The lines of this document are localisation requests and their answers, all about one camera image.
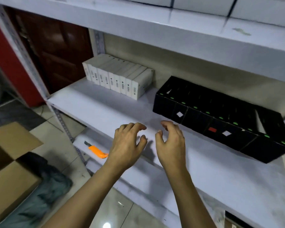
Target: stack of white boxes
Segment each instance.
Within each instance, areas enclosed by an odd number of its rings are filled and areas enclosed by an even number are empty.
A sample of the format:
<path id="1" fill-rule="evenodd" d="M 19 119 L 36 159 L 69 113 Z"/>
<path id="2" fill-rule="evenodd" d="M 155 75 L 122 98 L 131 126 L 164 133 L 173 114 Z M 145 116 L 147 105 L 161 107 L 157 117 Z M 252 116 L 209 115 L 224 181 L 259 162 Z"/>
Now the stack of white boxes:
<path id="1" fill-rule="evenodd" d="M 99 54 L 82 65 L 89 81 L 135 100 L 140 98 L 152 83 L 152 69 L 108 54 Z"/>

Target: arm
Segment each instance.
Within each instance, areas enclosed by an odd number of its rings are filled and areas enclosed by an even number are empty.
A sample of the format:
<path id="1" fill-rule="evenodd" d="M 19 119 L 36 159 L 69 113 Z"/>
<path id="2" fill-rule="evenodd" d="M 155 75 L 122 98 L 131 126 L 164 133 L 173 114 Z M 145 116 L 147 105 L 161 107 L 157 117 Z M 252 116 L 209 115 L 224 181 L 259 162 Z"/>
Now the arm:
<path id="1" fill-rule="evenodd" d="M 162 131 L 156 133 L 157 155 L 175 195 L 182 228 L 216 228 L 186 168 L 185 138 L 178 125 L 162 121 L 169 132 L 166 142 Z"/>
<path id="2" fill-rule="evenodd" d="M 140 157 L 147 144 L 137 133 L 146 127 L 140 123 L 121 125 L 115 130 L 114 140 L 105 164 L 80 188 L 43 228 L 88 228 L 102 201 L 125 170 Z"/>

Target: person's left hand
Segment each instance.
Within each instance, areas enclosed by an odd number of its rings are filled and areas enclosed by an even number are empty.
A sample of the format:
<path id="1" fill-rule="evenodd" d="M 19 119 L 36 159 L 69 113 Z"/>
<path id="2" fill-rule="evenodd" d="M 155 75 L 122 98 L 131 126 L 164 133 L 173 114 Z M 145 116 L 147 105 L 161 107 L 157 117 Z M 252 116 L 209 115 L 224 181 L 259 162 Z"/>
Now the person's left hand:
<path id="1" fill-rule="evenodd" d="M 145 129 L 147 127 L 141 123 L 129 123 L 116 129 L 106 164 L 122 173 L 133 166 L 147 144 L 145 135 L 142 135 L 136 145 L 137 133 Z"/>

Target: brown cardboard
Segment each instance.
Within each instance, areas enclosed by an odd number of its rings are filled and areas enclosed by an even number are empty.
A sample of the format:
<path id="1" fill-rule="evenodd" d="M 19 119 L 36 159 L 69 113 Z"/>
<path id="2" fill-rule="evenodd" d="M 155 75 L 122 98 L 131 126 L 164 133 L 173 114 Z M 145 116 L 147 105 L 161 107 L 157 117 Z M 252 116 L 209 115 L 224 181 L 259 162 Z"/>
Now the brown cardboard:
<path id="1" fill-rule="evenodd" d="M 41 182 L 17 158 L 42 145 L 17 122 L 0 127 L 0 221 Z"/>

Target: white shelf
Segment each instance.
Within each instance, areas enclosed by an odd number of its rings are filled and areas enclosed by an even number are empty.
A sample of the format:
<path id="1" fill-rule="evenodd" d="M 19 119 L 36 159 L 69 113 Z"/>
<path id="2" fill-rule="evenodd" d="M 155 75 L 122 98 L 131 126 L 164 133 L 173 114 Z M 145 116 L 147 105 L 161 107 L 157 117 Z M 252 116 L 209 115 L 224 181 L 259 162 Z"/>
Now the white shelf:
<path id="1" fill-rule="evenodd" d="M 135 101 L 84 78 L 54 93 L 48 102 L 109 139 L 121 124 L 145 124 L 147 130 L 139 133 L 149 142 L 144 155 L 161 168 L 154 141 L 155 133 L 162 129 L 159 122 L 165 118 L 152 112 L 156 91 L 152 88 Z M 284 227 L 285 168 L 281 158 L 263 164 L 182 125 L 180 128 L 186 138 L 187 169 L 199 190 L 254 227 Z M 172 202 L 169 192 L 163 191 L 162 197 Z"/>
<path id="2" fill-rule="evenodd" d="M 285 81 L 285 28 L 126 0 L 0 0 L 221 65 Z M 245 35 L 234 29 L 243 30 Z"/>
<path id="3" fill-rule="evenodd" d="M 112 140 L 90 128 L 86 128 L 73 142 L 74 146 L 92 158 L 88 160 L 86 167 L 95 173 L 105 163 L 106 159 L 101 159 L 91 152 L 84 144 L 85 141 L 95 145 L 104 153 L 109 153 Z M 121 180 L 114 185 L 114 188 L 168 227 L 181 228 L 175 197 L 163 170 L 154 167 L 144 159 L 139 159 L 133 167 L 121 176 Z M 162 197 L 163 192 L 169 192 L 169 194 Z M 221 223 L 223 219 L 219 221 L 220 217 L 217 214 L 224 214 L 224 210 L 222 211 L 221 208 L 214 210 L 208 204 L 215 205 L 216 200 L 206 195 L 201 194 L 200 196 L 217 227 L 223 228 L 224 226 Z"/>

